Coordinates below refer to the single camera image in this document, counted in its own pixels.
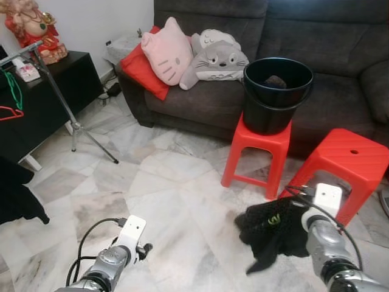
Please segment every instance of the gray couch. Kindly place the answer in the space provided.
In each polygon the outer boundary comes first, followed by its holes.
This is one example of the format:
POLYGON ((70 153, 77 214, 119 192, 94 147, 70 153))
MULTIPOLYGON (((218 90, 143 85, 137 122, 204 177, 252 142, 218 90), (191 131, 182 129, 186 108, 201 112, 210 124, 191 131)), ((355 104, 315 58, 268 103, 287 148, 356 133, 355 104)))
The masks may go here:
MULTIPOLYGON (((389 146, 388 0, 154 0, 154 23, 174 16, 185 34, 232 34, 250 61, 281 56, 315 71, 293 118, 290 152, 307 156, 333 128, 389 146)), ((231 139, 244 100, 239 82, 170 88, 164 102, 117 68, 141 125, 155 123, 231 139)))

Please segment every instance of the statue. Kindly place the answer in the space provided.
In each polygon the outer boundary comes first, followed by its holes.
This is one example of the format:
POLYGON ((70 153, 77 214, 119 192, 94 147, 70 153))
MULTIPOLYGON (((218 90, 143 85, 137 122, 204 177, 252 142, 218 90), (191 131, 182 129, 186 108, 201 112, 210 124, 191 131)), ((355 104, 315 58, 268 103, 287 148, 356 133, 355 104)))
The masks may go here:
POLYGON ((15 34, 21 47, 43 41, 38 51, 45 64, 57 63, 67 56, 65 45, 56 38, 55 18, 39 11, 34 0, 0 0, 0 13, 7 15, 5 26, 15 34))

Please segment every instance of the hello kitty pillow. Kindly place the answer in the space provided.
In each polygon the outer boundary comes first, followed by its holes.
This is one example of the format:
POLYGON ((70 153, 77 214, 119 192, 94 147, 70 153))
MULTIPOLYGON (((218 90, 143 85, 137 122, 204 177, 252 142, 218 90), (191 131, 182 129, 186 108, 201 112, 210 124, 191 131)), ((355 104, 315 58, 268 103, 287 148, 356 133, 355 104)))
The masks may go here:
POLYGON ((154 73, 167 85, 177 85, 193 59, 188 38, 174 17, 156 34, 145 32, 141 46, 154 73))

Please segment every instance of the couch armrest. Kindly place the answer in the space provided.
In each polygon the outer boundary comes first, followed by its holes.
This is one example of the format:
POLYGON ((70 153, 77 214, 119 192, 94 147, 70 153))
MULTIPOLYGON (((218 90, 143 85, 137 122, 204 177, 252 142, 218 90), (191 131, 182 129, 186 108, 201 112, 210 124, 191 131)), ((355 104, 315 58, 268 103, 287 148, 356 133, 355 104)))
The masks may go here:
POLYGON ((368 67, 359 79, 374 120, 389 123, 389 60, 368 67))
POLYGON ((145 88, 123 72, 120 63, 115 68, 119 85, 123 91, 127 105, 139 124, 146 127, 154 125, 152 112, 145 100, 145 88))

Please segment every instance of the red plastic stool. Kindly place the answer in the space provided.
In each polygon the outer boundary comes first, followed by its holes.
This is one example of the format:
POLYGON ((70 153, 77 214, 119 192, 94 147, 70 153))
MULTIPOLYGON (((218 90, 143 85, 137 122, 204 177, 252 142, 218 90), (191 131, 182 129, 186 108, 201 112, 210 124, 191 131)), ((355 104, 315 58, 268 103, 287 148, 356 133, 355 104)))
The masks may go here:
POLYGON ((262 136, 251 132, 245 126, 241 116, 233 137, 229 158, 224 169, 221 184, 224 187, 231 185, 231 180, 237 179, 249 184, 254 184, 266 188, 266 199, 277 199, 277 190, 280 184, 281 174, 284 168, 287 150, 289 148, 289 138, 291 136, 291 123, 280 134, 272 136, 262 136), (238 165, 241 152, 246 147, 259 148, 269 151, 273 154, 272 165, 270 167, 267 182, 248 178, 242 175, 236 175, 235 169, 238 165))
MULTIPOLYGON (((332 130, 313 151, 289 185, 305 185, 318 170, 348 181, 352 191, 337 219, 347 225, 380 184, 389 164, 389 149, 344 129, 332 130)), ((281 197, 289 196, 287 191, 281 197)))

